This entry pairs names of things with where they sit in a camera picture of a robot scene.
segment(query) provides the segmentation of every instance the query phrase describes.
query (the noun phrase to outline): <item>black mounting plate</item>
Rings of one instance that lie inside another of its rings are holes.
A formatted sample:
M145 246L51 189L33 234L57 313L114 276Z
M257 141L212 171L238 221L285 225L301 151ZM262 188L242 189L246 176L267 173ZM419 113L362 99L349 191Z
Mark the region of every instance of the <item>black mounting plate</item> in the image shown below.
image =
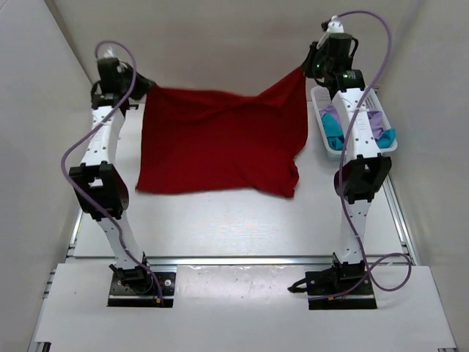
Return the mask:
M172 308L174 290L176 287L176 273L168 271L154 271L163 291L163 304L154 298L156 291L150 288L145 293L136 293L130 287L120 283L119 277L113 274L109 288L108 307L149 307Z
M357 281L339 282L337 285L317 285L320 282L333 282L329 277L332 271L307 271L306 289L308 293L309 310L335 309L376 309L373 286L369 279L365 279L354 291L345 297L335 299L313 300L313 297L328 296L344 292Z

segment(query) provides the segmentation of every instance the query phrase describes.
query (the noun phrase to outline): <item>dark red towel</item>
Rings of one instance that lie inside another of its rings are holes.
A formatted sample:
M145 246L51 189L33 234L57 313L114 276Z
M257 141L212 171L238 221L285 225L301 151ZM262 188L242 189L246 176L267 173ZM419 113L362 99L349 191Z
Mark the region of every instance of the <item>dark red towel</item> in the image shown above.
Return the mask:
M136 189L155 194L252 187L293 197L308 136L300 68L256 97L154 87Z

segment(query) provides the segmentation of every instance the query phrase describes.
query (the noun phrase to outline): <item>plastic basket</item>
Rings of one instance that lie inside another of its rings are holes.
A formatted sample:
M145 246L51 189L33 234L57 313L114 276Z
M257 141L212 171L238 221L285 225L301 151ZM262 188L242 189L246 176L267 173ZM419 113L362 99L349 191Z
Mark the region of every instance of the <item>plastic basket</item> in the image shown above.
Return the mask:
M320 115L320 110L327 108L330 105L330 96L329 91L327 88L324 87L314 87L311 89L311 100L313 101L314 105L314 112L316 114L316 121L321 130L322 141L324 142L325 149L328 153L328 157L331 160L339 160L340 159L340 150L332 150L328 144L328 138L324 132L324 126L322 126L322 120ZM386 113L383 111L383 107L381 106L376 93L372 89L368 94L368 97L365 99L366 107L369 109L379 110L383 113L383 125L386 130L391 128L389 124L388 117ZM389 148L384 148L381 150L381 153L386 154L395 151L397 148L397 140L395 139Z

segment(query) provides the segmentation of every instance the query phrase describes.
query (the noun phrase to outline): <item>gray wall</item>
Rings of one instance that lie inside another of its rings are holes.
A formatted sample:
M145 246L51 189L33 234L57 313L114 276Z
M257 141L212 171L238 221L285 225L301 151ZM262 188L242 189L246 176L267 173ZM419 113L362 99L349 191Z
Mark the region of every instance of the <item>gray wall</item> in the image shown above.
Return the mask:
M454 337L469 351L469 2L429 0L385 76L392 179Z
M1 352L27 350L49 272L64 259L77 206L59 162L89 122L89 81L44 1L6 1L0 9Z
M62 15L70 44L93 79L89 53L96 42L115 39L135 53L139 72L160 84L254 94L300 65L311 41L322 35L320 24L338 11L374 10L399 35L415 0L48 2ZM386 47L385 32L364 15L344 24L360 40L355 66L371 80Z

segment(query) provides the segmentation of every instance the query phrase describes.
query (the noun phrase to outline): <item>purple cable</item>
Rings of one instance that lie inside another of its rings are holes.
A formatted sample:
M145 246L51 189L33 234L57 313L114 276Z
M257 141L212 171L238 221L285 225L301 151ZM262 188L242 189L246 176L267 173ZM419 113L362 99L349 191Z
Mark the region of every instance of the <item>purple cable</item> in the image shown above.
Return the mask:
M384 25L385 30L386 30L386 34L388 35L388 47L386 48L386 55L384 56L383 63L381 64L380 69L378 70L376 76L372 79L372 81L370 82L368 87L363 92L363 95L361 96L360 100L358 101L357 107L359 107L365 101L365 99L368 96L370 90L376 84L377 80L379 79L379 77L383 73L386 64L388 63L389 55L391 54L392 33L391 33L391 29L389 28L389 25L386 23L386 21L381 16L379 16L376 13L371 12L371 11L367 11L367 10L347 11L347 12L342 13L341 15L338 15L338 17L340 18L340 17L344 17L344 16L347 16L347 15L353 15L353 14L356 14L356 13L363 13L363 14L370 15L370 16L373 16L374 18L376 18L379 22L381 22ZM329 295L329 296L320 296L320 297L310 298L311 301L316 301L316 300L321 300L321 299L329 299L329 298L337 298L337 297L345 296L348 293L352 292L354 289L356 289L368 276L373 281L373 283L376 285L376 287L378 287L380 290L385 291L385 292L397 291L400 288L404 287L405 284L407 284L407 282L410 279L410 275L412 273L412 262L410 261L410 258L405 254L397 253L397 252L396 253L390 253L390 254L387 254L385 256L382 256L380 259L378 259L376 262L374 262L373 265L370 266L370 264L368 263L368 260L366 259L366 253L365 253L365 248L363 246L363 242L360 239L360 235L358 234L358 231L355 228L355 225L353 224L353 222L350 218L349 212L347 211L347 206L345 204L346 200L345 200L345 196L344 196L344 192L343 192L343 190L344 190L343 172L344 172L345 151L347 149L347 143L350 139L350 135L352 134L352 127L353 127L353 124L355 123L355 120L357 119L357 115L358 115L358 109L356 109L354 111L354 113L352 115L352 119L350 120L349 128L347 129L347 132L345 133L344 148L342 148L342 152L341 152L341 155L340 155L340 164L339 164L339 189L341 190L341 192L340 192L340 201L341 201L341 204L342 204L342 210L344 211L345 217L347 218L347 221L350 225L350 229L352 229L353 234L355 235L355 238L358 241L358 245L360 246L361 255L363 257L363 261L364 261L365 266L366 266L366 274L355 285L353 285L348 290L345 290L344 292L335 293L335 294ZM388 259L389 257L404 257L407 261L408 271L407 271L407 276L405 277L404 281L402 281L399 285L397 285L396 287L386 288L386 287L383 287L383 286L381 286L380 284L378 284L376 282L376 280L374 279L374 277L372 275L372 270L378 264L380 264L385 259Z
M161 299L161 303L163 303L163 291L161 290L161 285L160 285L160 282L158 281L158 278L156 277L155 273L151 270L151 268L149 266L146 266L145 264L140 262L137 258L135 258L129 252L129 250L127 249L127 246L124 242L124 233L123 233L122 228L120 227L120 225L117 223L117 221L112 217L112 215L105 208L101 207L101 205L96 203L96 201L94 201L93 198L91 198L88 194L86 194L86 192L83 189L81 189L81 187L74 180L72 180L72 178L68 175L68 172L67 172L66 162L67 162L67 158L71 154L71 152L74 151L76 148L78 148L81 144L83 144L89 137L93 136L103 126L103 124L106 123L114 115L114 113L117 111L117 109L129 98L129 96L132 93L133 88L135 86L135 82L136 82L136 78L137 78L137 62L136 62L136 59L135 59L134 55L132 54L132 52L127 47L125 47L125 45L123 45L121 43L118 43L114 40L104 40L102 42L99 42L96 45L96 48L95 48L95 57L96 57L96 59L97 59L98 51L105 44L114 44L114 45L120 46L125 51L127 51L127 53L130 56L130 60L132 62L132 67L133 67L132 81L130 82L130 86L129 86L128 91L124 94L124 96L121 98L121 100L119 100L119 102L115 105L115 107L112 108L112 110L109 112L109 114L107 114L102 119L101 123L99 125L97 125L95 128L93 128L90 132L88 132L85 136L80 138L74 145L72 145L70 148L67 149L67 151L64 153L64 155L62 156L62 159L60 161L60 167L62 169L62 174L67 179L68 183L70 185L72 185L72 187L89 204L91 204L97 211L99 211L101 214L103 214L107 219L109 219L109 221L112 222L112 224L114 224L117 231L119 232L119 243L122 246L122 248L124 249L125 254L137 266L143 268L148 274L151 275L153 283L156 284L156 287L158 289L158 296Z

